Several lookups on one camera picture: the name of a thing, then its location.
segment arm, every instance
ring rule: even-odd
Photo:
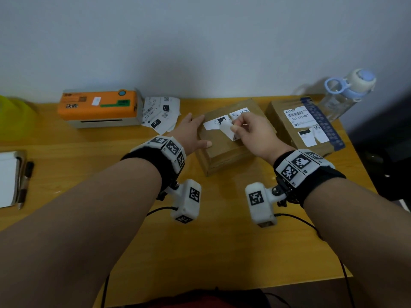
[[[170,133],[187,155],[211,145],[197,140],[203,119],[189,114]],[[126,159],[2,231],[0,306],[91,307],[161,183],[150,162]]]
[[[271,165],[295,150],[265,118],[242,114],[231,129]],[[411,302],[411,215],[347,179],[333,178],[308,195],[307,215],[373,299],[383,307]]]

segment forearm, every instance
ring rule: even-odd
[[[90,306],[105,277],[130,244],[160,190],[146,160],[126,159],[70,189],[0,233],[0,301],[15,303],[37,288],[31,306]],[[84,295],[72,296],[81,292]]]
[[[411,216],[340,178],[314,189],[304,208],[330,247],[379,303],[411,300]]]

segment hand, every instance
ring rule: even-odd
[[[243,144],[256,156],[270,165],[278,157],[295,148],[283,143],[275,135],[268,120],[254,113],[243,113],[233,121],[231,130],[236,133]]]
[[[210,140],[197,140],[197,129],[204,121],[204,115],[191,120],[192,114],[189,113],[181,121],[180,125],[172,130],[168,136],[173,136],[184,147],[186,155],[192,154],[200,148],[211,147]]]

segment shipping package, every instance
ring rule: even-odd
[[[213,145],[210,148],[197,150],[196,155],[206,176],[241,159],[253,156],[241,139],[237,139],[229,131],[223,132],[220,129],[221,123],[226,123],[229,128],[227,121],[231,123],[231,120],[247,111],[265,117],[264,112],[251,98],[205,113],[204,122],[198,128],[198,138],[211,140]]]
[[[309,97],[275,100],[265,115],[277,130],[277,136],[296,149],[310,149],[327,156],[345,147],[331,123]]]

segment black cable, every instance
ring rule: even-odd
[[[159,207],[155,210],[152,210],[151,212],[148,212],[146,216],[149,216],[155,212],[161,211],[163,209],[172,209],[174,211],[177,211],[177,207]],[[107,287],[109,286],[109,279],[110,279],[110,274],[106,278],[106,282],[104,283],[104,290],[103,290],[103,297],[101,298],[101,308],[104,308],[104,305],[106,304],[106,295],[107,295]]]
[[[288,216],[288,217],[292,217],[292,218],[298,219],[299,221],[302,221],[302,222],[305,223],[306,225],[309,225],[311,228],[313,228],[313,229],[317,232],[318,238],[320,238],[321,240],[325,241],[324,238],[321,236],[320,232],[318,231],[318,229],[317,229],[314,225],[310,224],[309,222],[305,221],[305,220],[302,219],[302,218],[299,218],[299,217],[297,217],[297,216],[295,216],[295,215],[291,215],[291,214],[285,214],[285,213],[277,213],[277,214],[274,214],[274,216],[275,216],[275,217],[278,217],[278,216]]]
[[[342,263],[341,259],[338,259],[338,260],[340,261],[342,272],[344,272],[345,283],[347,284],[348,296],[350,297],[351,306],[353,308],[356,308],[356,304],[354,303],[354,297],[353,297],[353,294],[351,293],[350,282],[348,281],[347,273],[345,271],[345,266]]]
[[[103,290],[103,297],[101,298],[101,308],[104,308],[104,305],[106,303],[106,295],[107,295],[107,287],[109,286],[109,279],[110,279],[110,274],[106,278],[106,282],[104,283],[104,290]]]
[[[162,209],[172,209],[172,210],[174,210],[174,211],[177,211],[177,210],[178,210],[177,207],[159,207],[159,208],[157,208],[157,209],[155,209],[155,210],[152,210],[151,212],[148,212],[147,216],[148,216],[148,215],[151,215],[151,214],[153,214],[153,213],[155,213],[155,212],[157,212],[157,211],[161,211]]]
[[[282,298],[282,297],[280,297],[280,296],[278,296],[278,295],[275,295],[275,294],[273,294],[273,293],[265,292],[264,294],[265,294],[265,295],[274,296],[277,300],[279,300],[279,301],[282,302],[283,304],[287,305],[289,308],[292,308],[291,305],[290,305],[289,303],[287,303],[287,301],[286,301],[284,298]]]
[[[278,216],[288,216],[288,217],[292,217],[292,218],[298,219],[299,221],[302,221],[302,222],[305,223],[306,225],[309,225],[311,228],[315,229],[315,231],[317,232],[317,236],[318,236],[321,240],[324,241],[324,239],[323,239],[323,237],[321,237],[320,232],[318,231],[318,229],[317,229],[314,225],[312,225],[312,224],[310,224],[309,222],[305,221],[304,219],[299,218],[299,217],[297,217],[297,216],[295,216],[295,215],[285,214],[285,213],[277,213],[277,214],[274,214],[274,216],[275,216],[275,217],[278,217]],[[347,272],[345,271],[345,267],[344,267],[344,264],[342,263],[341,259],[338,259],[338,260],[340,261],[341,268],[342,268],[342,272],[344,273],[344,279],[345,279],[345,283],[347,284],[348,296],[350,297],[351,306],[352,306],[353,308],[356,308],[356,304],[355,304],[355,302],[354,302],[354,297],[353,297],[353,294],[352,294],[351,288],[350,288],[350,282],[348,281]]]

